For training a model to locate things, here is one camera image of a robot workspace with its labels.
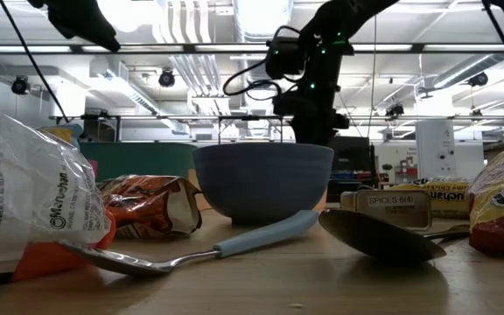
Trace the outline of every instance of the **light blue spatula handle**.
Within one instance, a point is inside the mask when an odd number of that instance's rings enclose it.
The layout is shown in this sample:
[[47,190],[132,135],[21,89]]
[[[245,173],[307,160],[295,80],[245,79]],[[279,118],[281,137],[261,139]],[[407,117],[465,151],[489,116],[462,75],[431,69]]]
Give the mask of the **light blue spatula handle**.
[[319,214],[315,211],[301,210],[289,219],[218,242],[213,246],[213,249],[220,251],[218,257],[227,257],[249,249],[287,240],[306,232],[316,223],[318,217]]

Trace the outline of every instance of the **bowl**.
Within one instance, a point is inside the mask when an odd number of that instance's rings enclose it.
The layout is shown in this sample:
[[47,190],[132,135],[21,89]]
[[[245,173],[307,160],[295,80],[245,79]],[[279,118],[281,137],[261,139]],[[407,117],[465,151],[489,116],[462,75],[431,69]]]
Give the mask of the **bowl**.
[[270,224],[313,209],[330,180],[333,150],[299,143],[237,143],[193,152],[207,202],[234,224]]

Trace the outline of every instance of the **table surface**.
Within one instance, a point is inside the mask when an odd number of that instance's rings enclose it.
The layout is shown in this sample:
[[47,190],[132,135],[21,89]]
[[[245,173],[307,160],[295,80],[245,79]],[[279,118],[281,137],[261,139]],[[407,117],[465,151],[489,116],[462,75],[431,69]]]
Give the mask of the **table surface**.
[[[116,241],[113,250],[163,260],[245,229],[213,210],[183,240]],[[433,230],[459,224],[436,220]],[[379,265],[320,225],[305,236],[243,255],[134,279],[87,267],[0,286],[0,314],[504,314],[504,259],[459,240],[419,267]]]

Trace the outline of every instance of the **spoon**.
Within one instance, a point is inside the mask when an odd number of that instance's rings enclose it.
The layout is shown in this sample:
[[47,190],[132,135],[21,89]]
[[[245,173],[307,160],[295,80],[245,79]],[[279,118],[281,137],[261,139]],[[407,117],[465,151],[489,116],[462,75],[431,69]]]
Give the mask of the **spoon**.
[[128,255],[109,250],[91,248],[88,245],[70,241],[58,241],[66,249],[84,258],[94,266],[131,276],[157,276],[170,273],[181,263],[199,258],[224,258],[261,246],[287,240],[305,233],[318,219],[318,213],[312,210],[301,210],[288,219],[260,227],[240,234],[225,241],[218,242],[206,252],[183,255],[166,262],[148,262]]
[[385,263],[413,264],[446,256],[443,248],[431,240],[467,237],[467,225],[421,235],[384,220],[351,211],[326,210],[318,218],[331,235],[361,253]]

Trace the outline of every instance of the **green wall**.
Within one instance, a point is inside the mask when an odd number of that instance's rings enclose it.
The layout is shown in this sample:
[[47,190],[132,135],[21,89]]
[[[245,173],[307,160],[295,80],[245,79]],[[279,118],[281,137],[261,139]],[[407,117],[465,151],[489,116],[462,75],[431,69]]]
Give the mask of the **green wall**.
[[194,149],[185,143],[80,143],[85,158],[98,162],[97,181],[128,174],[187,179]]

